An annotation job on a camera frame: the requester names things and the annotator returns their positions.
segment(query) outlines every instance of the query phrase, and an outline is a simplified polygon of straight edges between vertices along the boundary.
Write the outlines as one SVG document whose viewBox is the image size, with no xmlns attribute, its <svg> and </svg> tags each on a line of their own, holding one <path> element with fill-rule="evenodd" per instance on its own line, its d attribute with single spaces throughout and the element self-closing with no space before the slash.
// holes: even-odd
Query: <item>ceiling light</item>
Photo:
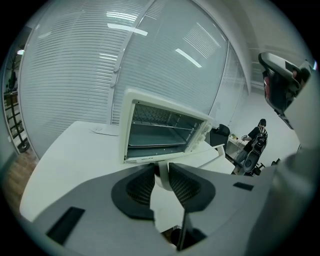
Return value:
<svg viewBox="0 0 320 256">
<path fill-rule="evenodd" d="M 126 31 L 133 31 L 134 33 L 146 36 L 148 34 L 148 32 L 143 31 L 141 29 L 137 29 L 131 26 L 125 26 L 125 25 L 118 25 L 118 24 L 112 24 L 112 23 L 108 23 L 108 28 L 111 29 L 118 29 L 118 30 L 126 30 Z"/>
<path fill-rule="evenodd" d="M 186 54 L 183 50 L 181 49 L 176 49 L 175 50 L 177 53 L 181 54 L 183 57 L 185 57 L 186 59 L 188 59 L 189 61 L 191 61 L 194 65 L 196 65 L 198 68 L 201 68 L 202 66 L 196 62 L 193 58 L 191 58 L 188 54 Z"/>
<path fill-rule="evenodd" d="M 137 18 L 137 16 L 135 16 L 135 15 L 129 15 L 129 14 L 126 14 L 126 13 L 113 12 L 113 11 L 108 11 L 106 13 L 106 16 L 110 17 L 110 18 L 123 19 L 123 20 L 131 21 L 131 22 L 134 22 L 136 20 L 136 18 Z"/>
<path fill-rule="evenodd" d="M 99 56 L 101 59 L 111 60 L 111 61 L 116 61 L 117 60 L 117 56 L 113 55 L 113 54 L 100 53 L 100 55 L 103 55 L 103 56 Z"/>
<path fill-rule="evenodd" d="M 314 61 L 313 69 L 314 69 L 314 70 L 316 70 L 316 69 L 317 69 L 317 67 L 318 67 L 317 62 L 316 62 L 316 61 Z"/>
<path fill-rule="evenodd" d="M 38 38 L 46 38 L 47 36 L 50 36 L 51 35 L 51 31 L 49 31 L 48 33 L 44 33 L 44 34 L 41 34 L 38 36 Z"/>
</svg>

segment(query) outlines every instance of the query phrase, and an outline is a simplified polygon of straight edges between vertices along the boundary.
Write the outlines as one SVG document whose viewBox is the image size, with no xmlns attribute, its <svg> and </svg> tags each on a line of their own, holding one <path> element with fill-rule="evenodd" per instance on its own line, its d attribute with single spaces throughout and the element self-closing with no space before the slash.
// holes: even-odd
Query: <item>glass wall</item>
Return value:
<svg viewBox="0 0 320 256">
<path fill-rule="evenodd" d="M 148 0 L 53 1 L 34 28 L 21 69 L 25 128 L 41 158 L 73 122 L 106 123 L 113 69 Z"/>
<path fill-rule="evenodd" d="M 228 45 L 214 20 L 192 1 L 156 0 L 137 28 L 125 49 L 115 85 L 112 124 L 119 124 L 128 87 L 169 97 L 208 114 Z"/>
<path fill-rule="evenodd" d="M 210 116 L 216 126 L 230 125 L 244 86 L 247 86 L 245 74 L 234 48 L 229 43 L 221 84 L 210 111 Z"/>
</svg>

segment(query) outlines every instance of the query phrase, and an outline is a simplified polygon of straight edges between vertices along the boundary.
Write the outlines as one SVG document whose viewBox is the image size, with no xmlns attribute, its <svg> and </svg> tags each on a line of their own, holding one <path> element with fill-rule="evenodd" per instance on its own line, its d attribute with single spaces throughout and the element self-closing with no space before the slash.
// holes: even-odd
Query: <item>cable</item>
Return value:
<svg viewBox="0 0 320 256">
<path fill-rule="evenodd" d="M 242 152 L 242 150 L 240 152 L 238 152 L 239 146 L 242 144 L 242 142 L 244 142 L 244 140 L 242 139 L 242 141 L 240 142 L 240 144 L 238 145 L 238 147 L 236 148 L 236 153 L 240 154 Z"/>
</svg>

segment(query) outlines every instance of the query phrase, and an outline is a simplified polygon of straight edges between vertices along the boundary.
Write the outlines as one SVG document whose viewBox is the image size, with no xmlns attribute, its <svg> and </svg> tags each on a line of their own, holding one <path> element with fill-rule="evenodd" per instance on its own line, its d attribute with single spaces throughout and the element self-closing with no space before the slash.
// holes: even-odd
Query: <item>shelf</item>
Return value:
<svg viewBox="0 0 320 256">
<path fill-rule="evenodd" d="M 154 148 L 185 145 L 187 142 L 172 128 L 163 129 L 159 126 L 131 125 L 128 146 L 130 148 Z"/>
<path fill-rule="evenodd" d="M 183 152 L 184 150 L 185 150 L 185 147 L 179 146 L 179 145 L 166 147 L 166 148 L 163 148 L 163 147 L 128 148 L 127 159 L 174 154 L 174 153 Z"/>
<path fill-rule="evenodd" d="M 7 120 L 9 121 L 10 119 L 14 118 L 14 116 L 10 116 Z"/>
<path fill-rule="evenodd" d="M 17 133 L 16 135 L 12 136 L 12 138 L 15 139 L 15 138 L 18 137 L 18 136 L 19 136 L 19 135 L 18 135 L 18 133 Z"/>
<path fill-rule="evenodd" d="M 25 131 L 23 131 L 20 135 L 21 135 L 22 140 L 25 140 L 27 138 L 27 134 Z M 12 141 L 16 147 L 18 147 L 21 144 L 21 140 L 20 140 L 19 136 L 15 137 Z"/>
<path fill-rule="evenodd" d="M 191 119 L 194 125 L 191 125 L 187 119 Z M 200 126 L 200 122 L 200 120 L 195 118 L 173 113 L 167 110 L 135 104 L 131 123 L 135 125 L 156 126 L 192 131 L 196 130 Z"/>
<path fill-rule="evenodd" d="M 165 127 L 165 128 L 173 128 L 173 129 L 182 129 L 182 130 L 188 130 L 188 131 L 194 130 L 190 128 L 174 127 L 167 124 L 140 122 L 139 120 L 132 120 L 132 124 L 138 125 L 138 126 L 155 126 L 155 127 Z"/>
<path fill-rule="evenodd" d="M 10 110 L 10 109 L 11 109 L 11 106 L 7 107 L 7 108 L 5 109 L 5 111 Z"/>
<path fill-rule="evenodd" d="M 17 127 L 18 125 L 20 125 L 20 124 L 21 124 L 21 122 L 22 122 L 22 121 L 20 120 L 19 122 L 17 122 L 17 123 L 16 123 L 16 125 L 14 125 L 14 126 L 10 127 L 10 130 L 12 130 L 13 128 L 15 128 L 15 127 Z"/>
</svg>

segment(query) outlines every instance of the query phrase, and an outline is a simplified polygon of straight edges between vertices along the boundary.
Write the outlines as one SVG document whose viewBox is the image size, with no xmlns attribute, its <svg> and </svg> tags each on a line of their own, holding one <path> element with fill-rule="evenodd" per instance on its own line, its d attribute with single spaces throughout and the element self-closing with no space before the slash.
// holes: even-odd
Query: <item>office chair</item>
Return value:
<svg viewBox="0 0 320 256">
<path fill-rule="evenodd" d="M 210 146 L 214 147 L 224 144 L 223 149 L 226 152 L 229 135 L 230 129 L 223 124 L 219 124 L 217 129 L 210 131 Z"/>
</svg>

